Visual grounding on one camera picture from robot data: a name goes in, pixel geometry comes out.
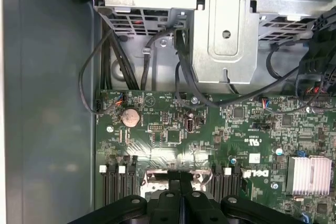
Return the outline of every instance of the integrated circuit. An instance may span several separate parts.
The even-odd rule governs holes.
[[[292,126],[293,117],[291,115],[282,116],[282,125],[283,126]]]
[[[180,131],[167,131],[166,133],[167,143],[179,143]]]
[[[234,118],[244,118],[244,108],[234,108],[233,117]]]
[[[317,213],[325,215],[328,212],[328,205],[326,203],[317,204]]]

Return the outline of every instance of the motherboard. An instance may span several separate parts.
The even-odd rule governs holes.
[[[214,101],[235,96],[207,94]],[[179,169],[217,201],[234,194],[306,223],[334,223],[335,112],[264,109],[300,105],[283,96],[198,109],[181,106],[173,92],[106,90],[101,98],[97,107],[116,106],[96,117],[96,208],[129,194],[149,199],[167,189],[167,170]],[[324,98],[314,106],[335,103]]]

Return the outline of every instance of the green circuit board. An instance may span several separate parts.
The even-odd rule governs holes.
[[[242,196],[298,218],[304,214],[311,222],[334,223],[336,112],[315,114],[304,110],[274,115],[264,110],[258,99],[225,108],[190,110],[180,105],[175,93],[142,91],[102,91],[101,106],[106,108],[116,103],[121,93],[124,98],[121,105],[109,114],[96,117],[97,208],[102,207],[104,201],[100,166],[131,162],[136,156],[133,193],[140,193],[148,169],[207,171],[212,166],[240,165],[250,172],[250,176],[243,178]],[[208,95],[214,101],[234,96]],[[192,95],[183,94],[183,98],[190,104]],[[267,99],[272,110],[298,107],[293,97]],[[314,105],[330,108],[336,105],[336,99],[323,99]],[[139,115],[135,126],[126,126],[123,121],[130,120],[123,117],[129,109]],[[288,157],[298,155],[332,160],[329,195],[294,197],[288,194]]]

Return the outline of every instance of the blue component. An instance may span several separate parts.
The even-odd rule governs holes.
[[[306,157],[306,153],[304,151],[297,151],[299,157]]]
[[[301,221],[303,221],[304,223],[311,223],[310,217],[307,214],[305,214],[304,212],[302,213]]]

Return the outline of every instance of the heatsink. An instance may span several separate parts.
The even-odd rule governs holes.
[[[292,195],[328,195],[331,160],[325,157],[290,157],[287,192]]]

